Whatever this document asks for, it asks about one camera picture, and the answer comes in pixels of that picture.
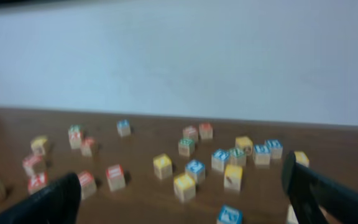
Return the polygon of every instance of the white backdrop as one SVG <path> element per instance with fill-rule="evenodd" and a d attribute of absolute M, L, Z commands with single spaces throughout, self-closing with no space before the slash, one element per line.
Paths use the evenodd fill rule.
<path fill-rule="evenodd" d="M 0 106 L 358 125 L 358 1 L 0 9 Z"/>

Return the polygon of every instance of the wooden table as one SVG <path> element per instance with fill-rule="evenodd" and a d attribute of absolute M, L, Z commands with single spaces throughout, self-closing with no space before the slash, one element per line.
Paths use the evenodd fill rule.
<path fill-rule="evenodd" d="M 134 128 L 131 137 L 120 138 L 116 122 L 128 119 Z M 69 171 L 89 170 L 100 180 L 96 195 L 82 201 L 78 223 L 216 223 L 222 205 L 240 209 L 246 223 L 285 223 L 289 201 L 283 193 L 282 161 L 269 169 L 258 169 L 249 158 L 239 194 L 225 192 L 223 175 L 211 170 L 211 153 L 234 146 L 236 136 L 248 135 L 254 143 L 279 139 L 289 150 L 305 151 L 310 167 L 358 191 L 358 128 L 311 124 L 209 120 L 214 139 L 201 142 L 191 158 L 206 165 L 206 180 L 196 197 L 180 203 L 173 193 L 173 177 L 160 181 L 154 176 L 153 157 L 166 153 L 176 176 L 184 172 L 189 159 L 178 155 L 182 129 L 203 119 L 125 116 L 118 114 L 69 113 L 0 109 L 0 179 L 8 189 L 0 212 L 25 199 L 27 177 L 22 160 L 30 154 L 30 140 L 41 134 L 53 143 L 50 179 Z M 89 136 L 101 143 L 94 158 L 72 151 L 67 129 L 84 124 Z M 130 173 L 124 190 L 109 191 L 105 170 L 120 164 Z"/>

